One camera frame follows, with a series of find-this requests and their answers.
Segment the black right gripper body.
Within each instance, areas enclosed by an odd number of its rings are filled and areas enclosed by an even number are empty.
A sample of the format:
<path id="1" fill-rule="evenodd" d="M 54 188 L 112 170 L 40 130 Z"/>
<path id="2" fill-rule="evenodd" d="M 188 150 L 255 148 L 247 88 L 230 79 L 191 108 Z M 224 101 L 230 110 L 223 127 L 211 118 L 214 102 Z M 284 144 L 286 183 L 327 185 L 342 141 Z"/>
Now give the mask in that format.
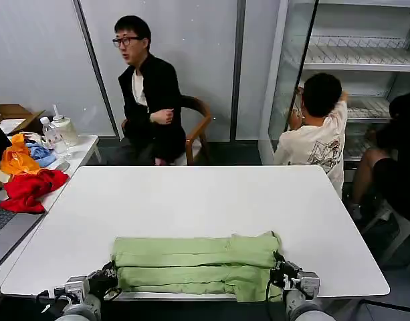
<path id="1" fill-rule="evenodd" d="M 300 267 L 292 262 L 286 261 L 282 269 L 272 268 L 270 270 L 270 283 L 283 290 L 295 289 L 300 272 Z"/>

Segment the person's right hand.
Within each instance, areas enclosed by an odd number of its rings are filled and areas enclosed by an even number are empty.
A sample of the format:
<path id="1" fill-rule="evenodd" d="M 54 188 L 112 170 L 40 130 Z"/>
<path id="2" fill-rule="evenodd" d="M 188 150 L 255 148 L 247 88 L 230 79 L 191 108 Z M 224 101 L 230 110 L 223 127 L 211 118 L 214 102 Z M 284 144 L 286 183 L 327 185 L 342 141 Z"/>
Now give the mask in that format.
<path id="1" fill-rule="evenodd" d="M 168 125 L 173 121 L 173 114 L 173 109 L 158 110 L 150 115 L 150 121 L 160 125 Z"/>

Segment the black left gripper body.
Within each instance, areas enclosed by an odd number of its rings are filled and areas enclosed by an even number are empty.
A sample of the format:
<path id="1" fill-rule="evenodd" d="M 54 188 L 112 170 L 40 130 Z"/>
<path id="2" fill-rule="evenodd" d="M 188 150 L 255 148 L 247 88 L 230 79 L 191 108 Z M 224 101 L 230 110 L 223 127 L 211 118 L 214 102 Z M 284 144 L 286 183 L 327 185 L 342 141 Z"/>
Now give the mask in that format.
<path id="1" fill-rule="evenodd" d="M 89 293 L 97 298 L 103 298 L 108 291 L 116 289 L 118 280 L 116 278 L 107 278 L 104 275 L 104 267 L 101 270 L 92 272 L 87 277 Z"/>

